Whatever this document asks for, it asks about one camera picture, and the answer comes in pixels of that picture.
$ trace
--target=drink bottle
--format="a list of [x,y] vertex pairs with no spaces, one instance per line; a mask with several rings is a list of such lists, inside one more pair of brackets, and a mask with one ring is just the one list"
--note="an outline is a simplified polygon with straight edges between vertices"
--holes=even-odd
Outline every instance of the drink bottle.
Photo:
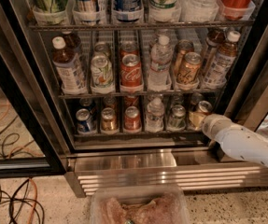
[[78,54],[68,48],[60,36],[54,37],[52,44],[52,61],[62,80],[64,93],[81,93],[85,87],[85,77]]
[[225,42],[225,32],[224,29],[215,28],[208,32],[205,44],[201,50],[201,57],[203,59],[202,66],[201,66],[201,74],[205,74],[207,69],[210,67],[214,55],[217,52],[217,48],[223,42]]
[[159,97],[154,98],[147,105],[146,130],[158,132],[163,129],[164,104]]
[[151,63],[148,72],[148,82],[151,86],[166,84],[172,56],[170,38],[167,35],[160,35],[158,42],[151,50]]
[[84,61],[84,51],[78,34],[70,31],[62,32],[66,46],[78,54],[79,60]]
[[207,88],[221,88],[226,80],[226,75],[237,56],[237,42],[240,33],[230,31],[227,40],[219,46],[210,67],[204,74],[203,83]]

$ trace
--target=bottle cap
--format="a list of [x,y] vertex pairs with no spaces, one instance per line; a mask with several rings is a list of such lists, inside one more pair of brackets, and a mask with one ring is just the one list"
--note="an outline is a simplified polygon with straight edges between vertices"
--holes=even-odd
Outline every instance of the bottle cap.
[[231,42],[237,42],[239,40],[240,37],[240,33],[238,33],[237,31],[230,31],[227,34],[227,39]]
[[163,46],[168,45],[170,41],[170,38],[166,35],[160,35],[159,36],[159,43]]
[[65,35],[68,35],[68,34],[71,34],[71,31],[63,31],[62,33]]
[[56,36],[52,39],[52,45],[56,49],[63,49],[66,46],[66,43],[62,37]]

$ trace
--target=silver can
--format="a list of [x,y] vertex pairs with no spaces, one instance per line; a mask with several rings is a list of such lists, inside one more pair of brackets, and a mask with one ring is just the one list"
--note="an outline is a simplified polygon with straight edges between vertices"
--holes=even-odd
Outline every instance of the silver can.
[[109,60],[111,60],[111,47],[104,41],[97,42],[94,46],[93,56],[105,54]]
[[200,101],[195,108],[195,111],[205,115],[209,115],[212,112],[212,105],[208,101]]
[[108,87],[112,84],[112,63],[105,54],[99,54],[92,58],[92,79],[95,87]]
[[168,117],[167,127],[170,129],[182,130],[186,127],[186,109],[182,105],[175,105]]
[[84,134],[94,130],[94,123],[90,111],[85,108],[81,108],[76,113],[78,121],[78,133]]
[[117,115],[114,109],[103,109],[101,126],[103,131],[116,131],[119,128]]

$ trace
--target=plastic container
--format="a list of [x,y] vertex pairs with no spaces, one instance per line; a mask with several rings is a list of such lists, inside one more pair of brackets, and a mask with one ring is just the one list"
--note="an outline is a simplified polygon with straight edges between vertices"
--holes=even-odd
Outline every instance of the plastic container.
[[33,8],[35,19],[39,26],[49,25],[70,25],[72,22],[72,7],[74,5],[73,0],[68,0],[64,11],[48,13],[40,12],[37,7]]
[[225,21],[227,20],[225,16],[230,16],[233,18],[240,18],[238,20],[241,21],[246,21],[250,18],[252,15],[254,9],[255,9],[255,4],[251,1],[248,5],[247,8],[230,8],[230,7],[225,7],[221,0],[217,0],[217,3],[219,5],[219,13],[216,17],[216,20],[218,21]]
[[186,200],[183,191],[177,185],[149,185],[98,189],[92,197],[90,224],[106,223],[103,220],[103,208],[104,203],[110,198],[117,199],[120,204],[135,205],[150,203],[151,200],[160,198],[164,194],[172,195],[176,205],[168,206],[170,208],[167,207],[167,211],[160,214],[161,219],[168,219],[170,217],[169,221],[171,223],[172,218],[176,218],[177,222],[173,223],[190,224]]

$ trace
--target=speckled floor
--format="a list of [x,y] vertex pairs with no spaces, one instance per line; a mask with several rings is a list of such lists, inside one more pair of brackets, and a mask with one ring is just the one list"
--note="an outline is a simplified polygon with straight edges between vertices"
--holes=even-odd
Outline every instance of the speckled floor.
[[[12,195],[25,178],[2,179],[2,190]],[[38,201],[45,222],[89,224],[91,198],[78,199],[63,176],[35,177]],[[221,189],[186,192],[190,224],[268,224],[268,188]],[[29,198],[33,196],[30,188]],[[18,223],[27,223],[29,207],[23,207]],[[9,223],[8,205],[0,208],[0,224]],[[39,223],[35,217],[33,223]]]

